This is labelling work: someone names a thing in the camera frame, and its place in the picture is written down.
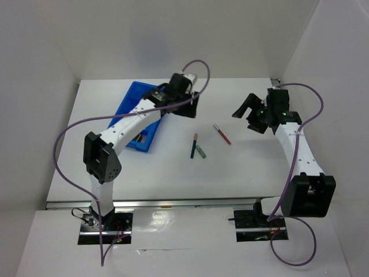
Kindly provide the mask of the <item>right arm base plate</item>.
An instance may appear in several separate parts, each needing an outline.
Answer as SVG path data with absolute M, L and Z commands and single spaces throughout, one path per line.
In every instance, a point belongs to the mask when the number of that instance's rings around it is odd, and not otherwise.
M 252 210 L 234 210 L 230 219 L 235 225 L 238 242 L 261 242 L 274 240 L 289 240 L 284 219 L 268 222 L 267 216 L 256 215 Z

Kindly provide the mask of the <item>blue plastic organizer bin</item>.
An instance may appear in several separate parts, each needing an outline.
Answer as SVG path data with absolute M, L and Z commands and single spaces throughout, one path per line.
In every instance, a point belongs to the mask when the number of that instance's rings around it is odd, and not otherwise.
M 142 95 L 156 87 L 157 85 L 133 81 L 115 114 L 127 114 L 131 112 L 131 110 L 135 108 L 135 106 L 141 100 Z M 141 134 L 147 135 L 144 143 L 137 143 L 133 139 L 128 143 L 127 147 L 139 152 L 147 153 L 150 149 L 160 122 L 161 120 L 158 120 L 140 132 Z

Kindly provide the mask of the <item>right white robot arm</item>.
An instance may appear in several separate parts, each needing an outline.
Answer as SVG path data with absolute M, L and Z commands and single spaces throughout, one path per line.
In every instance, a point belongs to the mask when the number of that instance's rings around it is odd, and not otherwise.
M 265 99 L 251 93 L 232 116 L 241 118 L 248 109 L 248 129 L 260 134 L 271 129 L 290 167 L 281 196 L 262 199 L 261 206 L 252 211 L 254 224 L 265 226 L 279 218 L 325 217 L 336 181 L 324 173 L 312 154 L 304 134 L 306 122 L 289 109 L 288 90 L 269 88 Z

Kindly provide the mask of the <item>red lip gloss tube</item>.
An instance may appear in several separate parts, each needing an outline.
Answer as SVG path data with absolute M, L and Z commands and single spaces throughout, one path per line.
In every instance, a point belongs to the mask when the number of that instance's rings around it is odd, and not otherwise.
M 213 124 L 213 127 L 217 130 L 218 134 L 226 141 L 228 145 L 231 145 L 231 141 L 228 139 L 228 137 L 221 131 L 221 129 L 216 125 Z

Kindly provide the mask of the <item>dark green gold mascara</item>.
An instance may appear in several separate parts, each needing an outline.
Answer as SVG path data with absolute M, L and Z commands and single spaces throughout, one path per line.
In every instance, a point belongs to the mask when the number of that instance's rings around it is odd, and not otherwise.
M 198 138 L 198 134 L 195 133 L 194 138 L 193 138 L 193 144 L 192 144 L 192 147 L 191 147 L 191 154 L 190 154 L 191 159 L 194 158 L 195 148 L 196 148 L 196 145 L 197 145 L 197 138 Z

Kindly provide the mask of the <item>front aluminium rail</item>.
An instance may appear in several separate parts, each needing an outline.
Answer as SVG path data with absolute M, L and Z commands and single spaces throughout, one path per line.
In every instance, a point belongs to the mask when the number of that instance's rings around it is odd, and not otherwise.
M 209 199 L 159 199 L 159 200 L 118 200 L 116 209 L 135 208 L 183 208 L 183 207 L 252 207 L 266 197 L 231 197 Z M 90 201 L 48 201 L 45 210 L 81 208 L 88 209 Z

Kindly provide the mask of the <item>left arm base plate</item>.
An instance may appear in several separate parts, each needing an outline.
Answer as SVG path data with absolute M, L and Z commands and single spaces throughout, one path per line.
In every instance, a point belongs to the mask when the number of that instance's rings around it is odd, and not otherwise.
M 81 219 L 80 232 L 78 235 L 79 245 L 99 244 L 99 223 L 89 213 L 78 216 Z M 131 244 L 131 231 L 133 227 L 132 212 L 115 213 L 102 227 L 103 245 L 109 245 L 113 240 L 117 244 Z

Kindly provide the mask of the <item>green transparent lip balm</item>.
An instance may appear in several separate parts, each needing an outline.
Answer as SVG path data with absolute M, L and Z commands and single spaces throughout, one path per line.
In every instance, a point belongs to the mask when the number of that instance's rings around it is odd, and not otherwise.
M 205 158 L 206 158 L 206 154 L 205 154 L 205 152 L 201 149 L 201 147 L 200 147 L 199 145 L 196 145 L 196 146 L 195 146 L 195 148 L 196 148 L 197 152 L 201 155 L 201 157 L 202 157 L 203 159 L 205 159 Z

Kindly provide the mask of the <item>eyeshadow palette clear case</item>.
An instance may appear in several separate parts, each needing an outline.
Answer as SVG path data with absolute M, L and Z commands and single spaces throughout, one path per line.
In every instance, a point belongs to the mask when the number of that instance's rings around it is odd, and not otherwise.
M 147 135 L 145 134 L 138 134 L 135 136 L 134 141 L 137 143 L 144 143 L 146 141 Z

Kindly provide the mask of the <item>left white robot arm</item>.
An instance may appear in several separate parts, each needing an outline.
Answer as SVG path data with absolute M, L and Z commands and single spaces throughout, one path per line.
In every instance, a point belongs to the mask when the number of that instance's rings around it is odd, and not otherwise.
M 129 110 L 133 114 L 131 117 L 121 118 L 99 134 L 90 132 L 85 136 L 83 162 L 90 175 L 92 194 L 96 197 L 89 210 L 99 229 L 108 230 L 114 223 L 113 183 L 122 170 L 118 156 L 139 132 L 159 121 L 164 114 L 194 118 L 197 99 L 180 107 L 170 106 L 197 95 L 193 90 L 196 81 L 194 74 L 175 73 L 168 83 L 144 92 Z

